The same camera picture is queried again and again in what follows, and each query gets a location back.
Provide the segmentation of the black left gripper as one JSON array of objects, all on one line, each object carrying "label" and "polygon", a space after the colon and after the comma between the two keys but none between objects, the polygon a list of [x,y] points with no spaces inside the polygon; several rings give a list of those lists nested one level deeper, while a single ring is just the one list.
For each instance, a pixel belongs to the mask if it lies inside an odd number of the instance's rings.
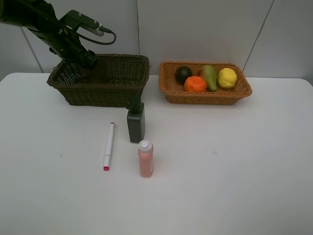
[{"label": "black left gripper", "polygon": [[39,38],[49,46],[49,51],[63,60],[93,68],[96,58],[95,53],[86,50],[79,37],[66,30],[64,27],[49,27],[45,32],[39,32]]}]

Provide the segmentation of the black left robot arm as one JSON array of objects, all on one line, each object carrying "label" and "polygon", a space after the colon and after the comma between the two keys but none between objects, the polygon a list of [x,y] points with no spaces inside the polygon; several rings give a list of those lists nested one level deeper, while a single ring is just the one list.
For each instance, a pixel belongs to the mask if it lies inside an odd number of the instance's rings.
[{"label": "black left robot arm", "polygon": [[57,19],[53,6],[44,0],[2,0],[0,22],[27,28],[63,60],[88,68],[95,64],[95,53],[82,46],[77,30],[97,29],[100,24],[78,11]]}]

